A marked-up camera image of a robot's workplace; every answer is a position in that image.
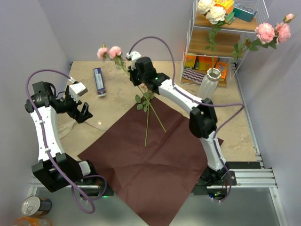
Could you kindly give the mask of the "beige printed ribbon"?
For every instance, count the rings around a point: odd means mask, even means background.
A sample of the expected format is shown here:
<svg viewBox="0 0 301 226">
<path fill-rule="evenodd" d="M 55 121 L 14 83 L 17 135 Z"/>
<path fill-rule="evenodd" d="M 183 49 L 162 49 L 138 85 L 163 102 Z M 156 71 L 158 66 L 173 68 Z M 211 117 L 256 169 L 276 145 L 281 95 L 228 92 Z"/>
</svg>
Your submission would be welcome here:
<svg viewBox="0 0 301 226">
<path fill-rule="evenodd" d="M 72 120 L 70 122 L 63 123 L 59 125 L 58 127 L 58 134 L 59 138 L 62 139 L 66 135 L 68 135 L 74 128 L 75 125 L 78 123 L 75 120 Z M 86 131 L 97 131 L 97 132 L 106 132 L 110 128 L 110 124 L 105 123 L 100 120 L 92 120 L 88 119 L 87 121 L 84 122 L 85 126 L 83 129 Z"/>
</svg>

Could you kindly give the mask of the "pink rose bouquet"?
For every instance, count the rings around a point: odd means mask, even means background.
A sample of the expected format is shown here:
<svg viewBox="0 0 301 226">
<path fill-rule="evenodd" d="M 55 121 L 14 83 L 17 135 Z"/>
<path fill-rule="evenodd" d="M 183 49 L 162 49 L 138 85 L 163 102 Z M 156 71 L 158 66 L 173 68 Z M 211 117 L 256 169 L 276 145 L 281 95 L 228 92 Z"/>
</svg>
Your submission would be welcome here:
<svg viewBox="0 0 301 226">
<path fill-rule="evenodd" d="M 136 109 L 138 111 L 144 111 L 146 113 L 146 130 L 145 130 L 145 141 L 144 146 L 147 145 L 148 138 L 148 128 L 149 128 L 149 115 L 150 115 L 150 101 L 153 99 L 154 95 L 152 91 L 148 90 L 146 85 L 142 83 L 138 86 L 142 93 L 142 96 L 136 95 L 135 101 L 137 103 Z"/>
</svg>

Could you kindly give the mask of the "pink rose stem two blooms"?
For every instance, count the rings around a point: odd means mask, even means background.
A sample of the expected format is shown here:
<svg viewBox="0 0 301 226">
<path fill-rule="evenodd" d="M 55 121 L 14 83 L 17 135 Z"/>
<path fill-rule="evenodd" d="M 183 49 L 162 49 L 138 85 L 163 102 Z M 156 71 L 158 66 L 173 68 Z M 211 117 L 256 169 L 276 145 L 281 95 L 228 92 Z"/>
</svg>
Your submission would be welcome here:
<svg viewBox="0 0 301 226">
<path fill-rule="evenodd" d="M 113 61 L 115 63 L 115 66 L 117 69 L 123 70 L 126 73 L 126 75 L 128 75 L 130 77 L 128 68 L 126 66 L 125 60 L 123 59 L 122 54 L 123 54 L 122 50 L 118 46 L 113 46 L 110 49 L 108 49 L 105 45 L 102 45 L 97 52 L 97 58 L 102 61 L 105 61 L 106 59 Z M 166 132 L 166 129 L 165 129 L 163 123 L 161 122 L 160 118 L 158 117 L 158 115 L 157 115 L 156 111 L 154 110 L 151 103 L 150 103 L 150 109 L 155 114 L 163 131 Z"/>
</svg>

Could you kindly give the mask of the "red wrapping paper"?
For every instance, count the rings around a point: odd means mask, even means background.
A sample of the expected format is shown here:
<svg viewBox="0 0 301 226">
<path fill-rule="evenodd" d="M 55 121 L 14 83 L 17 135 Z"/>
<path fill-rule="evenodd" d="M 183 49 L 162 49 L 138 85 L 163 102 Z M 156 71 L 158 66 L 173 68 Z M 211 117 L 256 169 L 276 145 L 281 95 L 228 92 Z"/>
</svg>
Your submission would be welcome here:
<svg viewBox="0 0 301 226">
<path fill-rule="evenodd" d="M 79 154 L 148 225 L 167 226 L 207 168 L 189 119 L 157 98 L 149 114 L 131 107 Z"/>
</svg>

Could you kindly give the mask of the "white rose stem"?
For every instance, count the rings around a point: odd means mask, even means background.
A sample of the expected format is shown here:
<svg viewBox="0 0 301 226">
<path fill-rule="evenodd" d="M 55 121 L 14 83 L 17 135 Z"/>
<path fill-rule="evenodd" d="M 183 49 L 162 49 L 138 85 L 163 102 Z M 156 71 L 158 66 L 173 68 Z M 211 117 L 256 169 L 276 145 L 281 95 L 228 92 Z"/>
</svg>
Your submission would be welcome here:
<svg viewBox="0 0 301 226">
<path fill-rule="evenodd" d="M 226 11 L 223 7 L 216 6 L 214 0 L 199 0 L 197 7 L 198 12 L 204 15 L 206 20 L 211 24 L 211 29 L 204 38 L 208 42 L 206 49 L 210 49 L 212 52 L 211 68 L 214 68 L 214 52 L 217 50 L 215 38 L 217 33 L 221 30 L 221 25 L 224 24 Z"/>
</svg>

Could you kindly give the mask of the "pink rose stem three blooms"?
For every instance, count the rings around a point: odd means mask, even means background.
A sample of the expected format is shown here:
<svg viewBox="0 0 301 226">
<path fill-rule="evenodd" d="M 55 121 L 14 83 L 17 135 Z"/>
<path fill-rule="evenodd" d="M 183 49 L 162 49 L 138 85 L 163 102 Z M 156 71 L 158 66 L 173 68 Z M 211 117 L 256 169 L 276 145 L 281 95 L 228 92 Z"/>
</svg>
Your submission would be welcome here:
<svg viewBox="0 0 301 226">
<path fill-rule="evenodd" d="M 269 23 L 261 23 L 255 28 L 256 38 L 251 40 L 245 38 L 244 41 L 239 41 L 234 45 L 233 60 L 231 63 L 236 63 L 245 52 L 258 51 L 258 47 L 277 49 L 277 45 L 285 43 L 291 37 L 290 23 L 296 18 L 293 13 L 287 14 L 281 23 L 277 23 L 273 27 Z"/>
</svg>

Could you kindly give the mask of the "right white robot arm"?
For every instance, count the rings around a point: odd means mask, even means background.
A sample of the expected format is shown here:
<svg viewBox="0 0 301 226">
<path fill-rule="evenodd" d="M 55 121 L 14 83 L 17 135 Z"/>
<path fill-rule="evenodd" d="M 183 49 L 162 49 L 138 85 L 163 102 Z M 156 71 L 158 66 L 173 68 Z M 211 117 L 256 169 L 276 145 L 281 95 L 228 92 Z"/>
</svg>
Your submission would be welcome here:
<svg viewBox="0 0 301 226">
<path fill-rule="evenodd" d="M 145 84 L 150 91 L 168 98 L 190 115 L 189 130 L 200 139 L 207 158 L 207 169 L 201 177 L 206 185 L 227 183 L 230 186 L 231 174 L 216 135 L 217 116 L 212 101 L 190 94 L 166 74 L 158 73 L 149 57 L 133 53 L 127 54 L 126 59 L 131 63 L 128 72 L 135 86 Z"/>
</svg>

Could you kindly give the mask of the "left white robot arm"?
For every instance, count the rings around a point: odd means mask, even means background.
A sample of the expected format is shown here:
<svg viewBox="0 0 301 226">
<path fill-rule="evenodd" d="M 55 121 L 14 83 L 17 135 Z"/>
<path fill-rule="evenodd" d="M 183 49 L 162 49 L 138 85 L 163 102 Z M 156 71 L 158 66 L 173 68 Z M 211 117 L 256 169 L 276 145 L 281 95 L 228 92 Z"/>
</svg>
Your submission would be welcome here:
<svg viewBox="0 0 301 226">
<path fill-rule="evenodd" d="M 38 137 L 38 163 L 32 166 L 34 176 L 50 192 L 55 192 L 69 185 L 62 176 L 64 173 L 72 182 L 82 180 L 87 185 L 97 181 L 97 172 L 89 161 L 77 161 L 63 150 L 61 144 L 57 116 L 67 113 L 77 123 L 92 118 L 88 103 L 82 103 L 80 97 L 87 93 L 81 82 L 68 85 L 65 96 L 56 97 L 56 89 L 49 82 L 33 84 L 34 94 L 26 101 L 25 109 L 30 114 Z"/>
</svg>

